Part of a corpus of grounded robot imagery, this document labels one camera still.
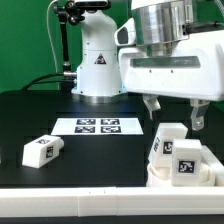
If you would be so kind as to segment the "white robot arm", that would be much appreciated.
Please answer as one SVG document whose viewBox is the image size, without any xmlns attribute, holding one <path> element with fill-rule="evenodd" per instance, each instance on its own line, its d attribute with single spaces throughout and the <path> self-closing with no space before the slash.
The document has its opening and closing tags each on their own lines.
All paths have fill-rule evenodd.
<svg viewBox="0 0 224 224">
<path fill-rule="evenodd" d="M 224 30 L 196 23 L 192 0 L 132 0 L 121 27 L 106 20 L 109 0 L 73 0 L 83 31 L 78 92 L 112 97 L 140 93 L 151 114 L 160 96 L 190 101 L 192 128 L 204 127 L 212 101 L 224 100 Z"/>
</svg>

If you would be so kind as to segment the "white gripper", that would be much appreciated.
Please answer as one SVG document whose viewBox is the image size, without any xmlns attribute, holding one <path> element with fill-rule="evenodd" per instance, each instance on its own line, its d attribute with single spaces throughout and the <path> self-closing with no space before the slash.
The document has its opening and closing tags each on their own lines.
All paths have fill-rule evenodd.
<svg viewBox="0 0 224 224">
<path fill-rule="evenodd" d="M 188 98 L 192 129 L 199 131 L 204 128 L 209 101 L 224 100 L 224 48 L 220 44 L 207 50 L 177 49 L 168 57 L 147 57 L 141 48 L 123 48 L 119 67 L 126 90 L 144 94 L 151 120 L 161 110 L 157 95 Z"/>
</svg>

